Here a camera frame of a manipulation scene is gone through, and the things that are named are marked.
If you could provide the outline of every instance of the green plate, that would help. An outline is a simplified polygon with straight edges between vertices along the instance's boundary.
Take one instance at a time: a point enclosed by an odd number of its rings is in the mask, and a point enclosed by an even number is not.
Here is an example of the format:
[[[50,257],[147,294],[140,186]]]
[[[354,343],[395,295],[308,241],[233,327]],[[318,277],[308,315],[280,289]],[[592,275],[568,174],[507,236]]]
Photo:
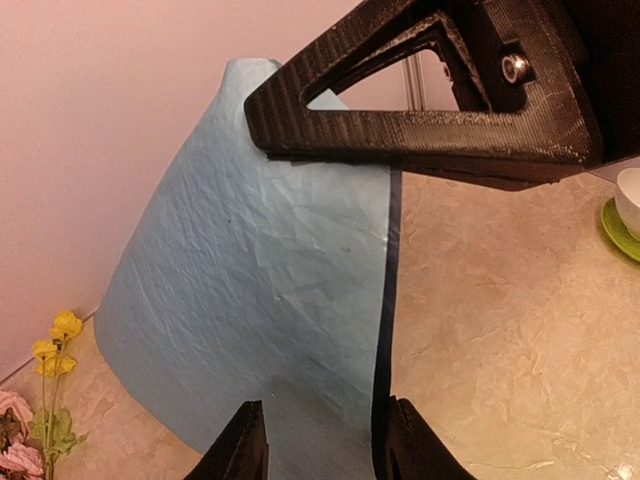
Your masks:
[[[601,219],[602,226],[611,241],[629,257],[633,258],[636,262],[640,262],[640,242],[629,235],[627,227],[624,226],[620,215],[618,215],[614,198],[602,207]]]

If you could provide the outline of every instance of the floor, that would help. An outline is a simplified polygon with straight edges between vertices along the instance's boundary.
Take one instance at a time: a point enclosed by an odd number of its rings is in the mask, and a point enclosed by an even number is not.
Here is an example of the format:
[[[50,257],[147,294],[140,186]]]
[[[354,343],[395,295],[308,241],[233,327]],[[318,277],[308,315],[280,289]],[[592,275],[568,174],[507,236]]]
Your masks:
[[[86,443],[57,462],[57,480],[177,480],[200,455],[184,445],[142,408],[103,360],[93,320],[69,347],[78,366],[61,383],[60,405],[71,411],[75,431]],[[27,365],[0,385],[38,405],[41,377]]]
[[[598,227],[613,187],[583,175],[504,193],[407,175],[393,393],[480,480],[640,478],[640,268]],[[72,347],[62,403],[87,443],[65,479],[180,479],[199,455]],[[36,403],[25,368],[4,389]]]

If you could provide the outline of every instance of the wall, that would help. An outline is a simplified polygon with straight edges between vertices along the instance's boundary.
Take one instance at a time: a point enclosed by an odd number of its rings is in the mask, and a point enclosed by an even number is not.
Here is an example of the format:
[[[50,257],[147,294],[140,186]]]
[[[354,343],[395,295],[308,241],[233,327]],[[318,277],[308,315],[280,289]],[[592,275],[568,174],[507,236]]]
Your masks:
[[[56,312],[97,307],[226,61],[286,60],[357,3],[2,2],[0,379]],[[382,81],[351,100],[404,105],[401,75]]]

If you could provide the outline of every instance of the light blue tissue paper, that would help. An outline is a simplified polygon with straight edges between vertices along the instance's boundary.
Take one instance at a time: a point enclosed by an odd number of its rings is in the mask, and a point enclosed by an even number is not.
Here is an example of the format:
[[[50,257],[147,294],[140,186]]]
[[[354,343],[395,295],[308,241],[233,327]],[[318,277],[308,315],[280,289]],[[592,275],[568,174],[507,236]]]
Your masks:
[[[126,248],[96,338],[131,395],[196,450],[262,400],[270,478],[373,478],[392,175],[268,161],[243,103],[277,68],[228,65]],[[329,93],[315,107],[345,108]]]

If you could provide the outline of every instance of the screw head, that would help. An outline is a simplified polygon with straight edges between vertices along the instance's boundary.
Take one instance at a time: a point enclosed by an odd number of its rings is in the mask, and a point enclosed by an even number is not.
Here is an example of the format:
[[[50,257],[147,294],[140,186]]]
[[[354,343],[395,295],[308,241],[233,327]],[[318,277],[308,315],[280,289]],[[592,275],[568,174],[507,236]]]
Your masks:
[[[524,55],[512,53],[502,59],[502,75],[512,85],[524,82],[530,72],[531,66]]]

